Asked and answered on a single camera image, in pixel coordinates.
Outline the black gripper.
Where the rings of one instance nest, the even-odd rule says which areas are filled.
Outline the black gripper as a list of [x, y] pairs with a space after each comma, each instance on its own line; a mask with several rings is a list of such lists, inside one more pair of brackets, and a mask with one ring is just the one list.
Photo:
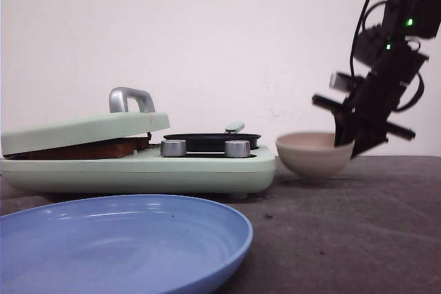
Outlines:
[[409, 46], [395, 46], [385, 50], [368, 75], [357, 80], [356, 88], [338, 103], [318, 94], [312, 97], [314, 105], [328, 109], [334, 115], [334, 145], [354, 141], [351, 159], [378, 145], [387, 143], [387, 134], [406, 140], [416, 133], [388, 121], [408, 84], [429, 57], [413, 51]]

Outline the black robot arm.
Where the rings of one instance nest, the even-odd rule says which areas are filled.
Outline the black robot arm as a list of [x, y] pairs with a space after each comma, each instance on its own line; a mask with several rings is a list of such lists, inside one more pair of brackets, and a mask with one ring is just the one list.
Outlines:
[[334, 116], [334, 146], [352, 146], [355, 158], [387, 143], [387, 134], [412, 140], [416, 134], [389, 122], [391, 113], [413, 107], [424, 93], [424, 82], [411, 100], [400, 99], [429, 57], [411, 43], [433, 39], [440, 27], [440, 0], [382, 0], [364, 2], [351, 45], [350, 61], [358, 60], [370, 68], [365, 76], [336, 72], [330, 86], [347, 94], [343, 102], [315, 94], [314, 105]]

